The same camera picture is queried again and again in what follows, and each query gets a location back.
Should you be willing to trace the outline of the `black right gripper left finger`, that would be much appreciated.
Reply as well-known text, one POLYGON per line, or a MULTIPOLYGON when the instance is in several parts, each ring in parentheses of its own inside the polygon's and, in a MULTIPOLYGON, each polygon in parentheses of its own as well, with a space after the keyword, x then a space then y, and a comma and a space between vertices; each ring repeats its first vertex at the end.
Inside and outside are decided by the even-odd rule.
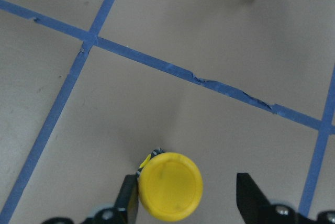
POLYGON ((136 223, 138 206, 137 176, 126 175, 114 204, 114 223, 136 223))

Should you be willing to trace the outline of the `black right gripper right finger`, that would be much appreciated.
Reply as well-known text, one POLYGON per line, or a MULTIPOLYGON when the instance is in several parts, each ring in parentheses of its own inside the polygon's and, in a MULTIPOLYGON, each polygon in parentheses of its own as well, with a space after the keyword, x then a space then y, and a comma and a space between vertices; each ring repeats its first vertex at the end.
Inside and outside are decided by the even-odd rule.
POLYGON ((265 212, 271 206, 249 173, 237 173, 236 204, 244 223, 264 223, 265 212))

